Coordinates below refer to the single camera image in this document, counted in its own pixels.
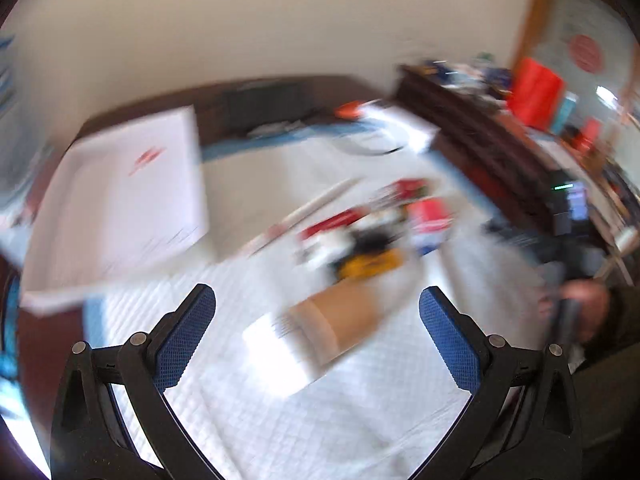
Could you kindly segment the person's right hand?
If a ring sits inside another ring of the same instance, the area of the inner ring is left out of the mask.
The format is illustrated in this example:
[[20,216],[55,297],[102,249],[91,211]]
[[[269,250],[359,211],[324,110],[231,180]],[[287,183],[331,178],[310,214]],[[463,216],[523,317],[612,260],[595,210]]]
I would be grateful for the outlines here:
[[603,327],[611,307],[611,293],[598,280],[574,280],[565,282],[560,289],[544,288],[538,299],[538,313],[544,322],[553,322],[555,298],[575,301],[573,342],[585,346]]

